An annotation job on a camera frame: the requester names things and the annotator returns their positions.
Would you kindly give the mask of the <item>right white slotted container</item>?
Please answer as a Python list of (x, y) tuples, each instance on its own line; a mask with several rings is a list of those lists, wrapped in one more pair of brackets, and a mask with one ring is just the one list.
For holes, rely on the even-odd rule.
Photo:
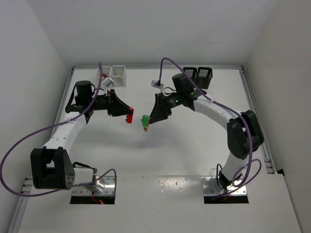
[(126, 87), (126, 67), (125, 66), (112, 66), (110, 76), (113, 80), (114, 87)]

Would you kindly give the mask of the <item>metal base plate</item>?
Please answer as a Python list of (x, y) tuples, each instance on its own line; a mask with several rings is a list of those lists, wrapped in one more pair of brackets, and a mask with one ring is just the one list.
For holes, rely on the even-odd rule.
[(96, 196), (111, 197), (115, 195), (116, 178), (114, 176), (104, 176), (91, 186), (77, 186), (72, 189), (72, 196)]
[(204, 197), (215, 197), (221, 195), (247, 196), (247, 190), (245, 185), (241, 188), (229, 185), (226, 189), (223, 189), (219, 184), (217, 184), (215, 176), (202, 176), (201, 181)]

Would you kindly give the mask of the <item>white slotted container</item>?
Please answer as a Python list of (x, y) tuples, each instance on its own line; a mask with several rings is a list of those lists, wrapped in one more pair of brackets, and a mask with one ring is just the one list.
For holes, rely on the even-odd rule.
[(125, 66), (112, 66), (110, 76), (113, 80), (114, 87), (126, 87), (126, 67)]
[(105, 80), (110, 76), (110, 70), (111, 66), (103, 66), (102, 71), (100, 71), (100, 69), (98, 68), (96, 78), (99, 79), (100, 77), (102, 77), (102, 81)]

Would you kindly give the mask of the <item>black slotted container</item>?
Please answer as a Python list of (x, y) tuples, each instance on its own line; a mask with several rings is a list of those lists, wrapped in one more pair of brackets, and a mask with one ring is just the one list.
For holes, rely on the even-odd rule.
[(195, 79), (197, 76), (197, 68), (195, 67), (184, 67), (183, 71), (191, 78)]
[(208, 89), (213, 77), (212, 68), (198, 67), (197, 69), (197, 86), (201, 89)]

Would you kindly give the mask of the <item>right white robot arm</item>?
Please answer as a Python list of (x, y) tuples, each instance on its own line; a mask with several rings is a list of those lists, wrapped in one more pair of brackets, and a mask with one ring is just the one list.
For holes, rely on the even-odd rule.
[(161, 81), (152, 81), (152, 87), (161, 90), (155, 95), (155, 105), (149, 116), (142, 118), (146, 130), (149, 125), (168, 119), (172, 109), (183, 105), (194, 112), (201, 113), (222, 126), (227, 132), (227, 146), (230, 151), (226, 164), (219, 171), (217, 185), (226, 189), (233, 184), (246, 169), (246, 174), (239, 186), (242, 186), (250, 172), (252, 154), (264, 142), (263, 133), (256, 114), (248, 110), (238, 112), (217, 101), (185, 73), (172, 77), (175, 92), (166, 94)]

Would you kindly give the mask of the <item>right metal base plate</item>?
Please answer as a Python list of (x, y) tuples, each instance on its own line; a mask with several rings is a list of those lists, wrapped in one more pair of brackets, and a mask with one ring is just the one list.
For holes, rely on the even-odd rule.
[(229, 185), (226, 189), (223, 189), (219, 184), (217, 184), (215, 176), (202, 176), (201, 181), (204, 197), (215, 197), (221, 195), (247, 196), (247, 190), (245, 185), (241, 188)]

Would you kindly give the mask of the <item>red lego brick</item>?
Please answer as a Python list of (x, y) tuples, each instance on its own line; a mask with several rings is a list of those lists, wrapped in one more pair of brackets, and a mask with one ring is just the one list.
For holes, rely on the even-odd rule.
[(133, 113), (126, 115), (126, 119), (125, 119), (126, 123), (128, 124), (132, 123), (133, 115), (134, 115)]

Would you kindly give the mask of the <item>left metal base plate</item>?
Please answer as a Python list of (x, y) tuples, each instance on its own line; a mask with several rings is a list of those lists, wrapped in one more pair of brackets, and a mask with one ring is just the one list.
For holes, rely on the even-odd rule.
[(115, 195), (116, 178), (114, 176), (104, 176), (91, 186), (77, 186), (72, 189), (72, 196), (96, 196), (111, 197)]

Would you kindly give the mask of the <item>left black slotted container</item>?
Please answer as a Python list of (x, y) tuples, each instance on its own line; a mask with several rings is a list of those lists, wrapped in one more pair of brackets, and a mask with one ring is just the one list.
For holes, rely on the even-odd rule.
[(197, 76), (197, 68), (195, 67), (184, 67), (183, 71), (191, 78), (195, 79)]

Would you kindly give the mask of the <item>left white slotted container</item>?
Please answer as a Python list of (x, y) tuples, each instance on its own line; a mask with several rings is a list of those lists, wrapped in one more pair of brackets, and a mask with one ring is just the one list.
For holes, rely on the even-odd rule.
[(100, 69), (98, 68), (96, 78), (99, 79), (100, 77), (102, 77), (102, 81), (105, 80), (110, 76), (110, 70), (111, 66), (103, 66), (102, 71), (100, 71)]

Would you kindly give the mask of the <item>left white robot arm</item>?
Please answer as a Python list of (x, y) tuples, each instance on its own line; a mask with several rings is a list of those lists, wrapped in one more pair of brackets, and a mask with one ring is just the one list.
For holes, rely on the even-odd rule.
[(69, 158), (70, 149), (79, 132), (95, 111), (105, 110), (112, 117), (125, 116), (132, 122), (134, 109), (117, 96), (114, 89), (95, 95), (90, 81), (78, 81), (65, 107), (63, 124), (41, 148), (30, 155), (36, 189), (69, 190), (74, 185), (75, 171)]

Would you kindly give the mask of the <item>right black slotted container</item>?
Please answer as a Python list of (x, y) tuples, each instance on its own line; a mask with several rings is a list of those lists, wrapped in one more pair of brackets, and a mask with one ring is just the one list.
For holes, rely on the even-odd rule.
[(198, 67), (197, 69), (197, 86), (201, 89), (208, 89), (213, 77), (212, 68)]

